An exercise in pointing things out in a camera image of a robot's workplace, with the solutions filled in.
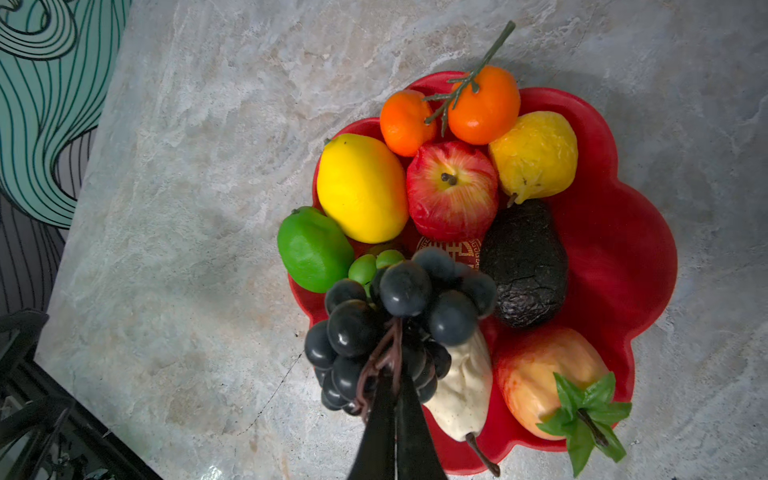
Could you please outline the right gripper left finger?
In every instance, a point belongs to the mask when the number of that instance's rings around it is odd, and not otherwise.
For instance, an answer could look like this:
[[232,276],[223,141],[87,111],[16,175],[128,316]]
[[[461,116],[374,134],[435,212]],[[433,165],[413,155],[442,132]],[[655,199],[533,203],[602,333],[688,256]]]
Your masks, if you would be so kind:
[[395,406],[392,378],[380,376],[368,422],[361,439],[349,480],[395,478]]

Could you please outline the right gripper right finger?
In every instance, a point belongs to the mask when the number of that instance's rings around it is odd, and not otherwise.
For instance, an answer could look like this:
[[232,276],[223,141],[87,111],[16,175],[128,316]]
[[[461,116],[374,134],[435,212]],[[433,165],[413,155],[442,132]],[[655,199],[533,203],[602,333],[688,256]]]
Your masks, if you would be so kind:
[[407,374],[401,376],[395,418],[397,478],[446,480],[414,383]]

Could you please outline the cream fake pear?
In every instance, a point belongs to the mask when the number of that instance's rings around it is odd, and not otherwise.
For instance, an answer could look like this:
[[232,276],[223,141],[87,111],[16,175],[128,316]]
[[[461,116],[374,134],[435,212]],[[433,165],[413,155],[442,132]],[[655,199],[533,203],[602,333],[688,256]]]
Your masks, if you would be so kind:
[[464,442],[491,474],[501,473],[477,444],[486,423],[493,373],[486,340],[477,329],[464,343],[445,347],[433,340],[425,346],[435,367],[434,393],[426,401],[437,425],[452,440]]

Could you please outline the dark purple fake grapes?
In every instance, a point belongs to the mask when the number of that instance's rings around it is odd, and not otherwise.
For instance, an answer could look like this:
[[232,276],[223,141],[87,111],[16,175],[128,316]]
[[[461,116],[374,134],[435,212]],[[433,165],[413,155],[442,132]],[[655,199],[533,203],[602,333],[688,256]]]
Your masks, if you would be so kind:
[[339,280],[325,295],[327,319],[305,339],[322,405],[352,416],[368,412],[379,374],[409,375],[426,405],[436,384],[426,344],[466,342],[493,312],[496,297],[489,275],[436,247],[380,269],[367,288]]

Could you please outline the red fake strawberry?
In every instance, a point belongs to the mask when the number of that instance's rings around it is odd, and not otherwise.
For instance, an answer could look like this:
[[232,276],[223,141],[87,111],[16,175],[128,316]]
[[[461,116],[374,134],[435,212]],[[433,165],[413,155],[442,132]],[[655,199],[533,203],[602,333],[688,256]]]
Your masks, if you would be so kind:
[[565,327],[537,330],[500,346],[493,368],[517,422],[537,438],[565,442],[574,477],[594,450],[615,463],[626,457],[613,427],[632,404],[615,399],[615,373],[583,335]]

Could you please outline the dark brown fake avocado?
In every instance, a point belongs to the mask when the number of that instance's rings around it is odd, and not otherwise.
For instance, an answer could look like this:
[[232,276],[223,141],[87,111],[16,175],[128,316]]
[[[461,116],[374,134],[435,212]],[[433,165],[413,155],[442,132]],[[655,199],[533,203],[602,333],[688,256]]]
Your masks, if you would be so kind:
[[398,243],[375,245],[356,258],[347,277],[367,288],[376,273],[405,259],[407,249]]

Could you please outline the green fake lime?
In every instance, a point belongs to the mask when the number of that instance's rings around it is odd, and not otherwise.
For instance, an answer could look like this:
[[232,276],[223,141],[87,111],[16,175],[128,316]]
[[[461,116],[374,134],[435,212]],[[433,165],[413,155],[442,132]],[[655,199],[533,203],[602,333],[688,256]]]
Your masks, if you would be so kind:
[[277,247],[294,282],[319,294],[346,278],[355,259],[354,249],[339,225],[310,206],[294,209],[282,221]]

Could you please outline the red flower-shaped fruit bowl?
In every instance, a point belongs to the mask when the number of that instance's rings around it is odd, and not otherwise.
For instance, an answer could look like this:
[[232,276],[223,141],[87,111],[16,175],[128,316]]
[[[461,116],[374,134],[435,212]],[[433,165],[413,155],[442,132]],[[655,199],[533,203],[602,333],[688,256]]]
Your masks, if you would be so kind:
[[[569,259],[565,306],[542,327],[569,327],[582,334],[615,373],[615,399],[629,402],[635,383],[631,341],[647,330],[667,306],[677,276],[677,251],[660,212],[638,191],[617,177],[618,156],[603,117],[587,102],[550,88],[519,89],[520,114],[551,111],[563,115],[578,141],[574,182],[544,202]],[[537,330],[514,333],[495,317],[481,323],[492,352]],[[424,413],[445,474],[473,475],[489,471],[466,443],[438,432]],[[564,441],[535,437],[513,419],[497,387],[491,394],[487,426],[479,446],[493,462],[515,446],[565,452]]]

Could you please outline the red fake wrinkled fruit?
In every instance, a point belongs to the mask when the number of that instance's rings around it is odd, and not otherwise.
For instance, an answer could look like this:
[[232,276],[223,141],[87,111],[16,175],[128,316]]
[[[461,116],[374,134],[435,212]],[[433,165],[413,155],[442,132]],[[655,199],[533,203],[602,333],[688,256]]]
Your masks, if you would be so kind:
[[496,216],[498,184],[483,149],[458,140],[426,143],[406,172],[409,215],[431,240],[479,239]]

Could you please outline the yellow fake lemon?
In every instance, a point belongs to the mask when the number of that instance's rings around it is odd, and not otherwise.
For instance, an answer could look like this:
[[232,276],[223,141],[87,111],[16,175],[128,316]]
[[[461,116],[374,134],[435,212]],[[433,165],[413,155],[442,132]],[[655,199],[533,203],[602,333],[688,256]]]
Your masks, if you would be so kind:
[[375,138],[342,134],[330,140],[321,155],[316,191],[326,215],[361,243],[393,240],[409,219],[404,169]]

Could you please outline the small yellow fake pear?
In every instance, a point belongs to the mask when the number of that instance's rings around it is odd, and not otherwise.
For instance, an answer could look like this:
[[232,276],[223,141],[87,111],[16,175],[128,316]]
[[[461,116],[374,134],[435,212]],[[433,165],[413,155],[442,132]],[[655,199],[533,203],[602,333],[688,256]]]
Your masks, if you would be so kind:
[[570,187],[578,165],[578,141],[567,119],[556,112],[520,116],[489,144],[509,204],[554,196]]

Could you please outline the orange cherry tomato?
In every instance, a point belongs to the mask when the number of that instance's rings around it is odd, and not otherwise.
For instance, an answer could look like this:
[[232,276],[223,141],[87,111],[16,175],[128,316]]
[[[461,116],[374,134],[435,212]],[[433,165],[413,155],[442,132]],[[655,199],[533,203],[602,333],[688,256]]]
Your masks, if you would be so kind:
[[521,105],[517,82],[508,70],[490,64],[515,28],[515,22],[508,21],[472,70],[448,79],[449,92],[424,99],[439,104],[425,118],[426,126],[439,121],[441,129],[449,129],[457,139],[472,145],[485,145],[515,124]]
[[421,92],[405,89],[389,97],[380,114],[380,128],[388,148],[399,156],[414,157],[422,145],[437,138],[437,125],[425,123],[432,114]]

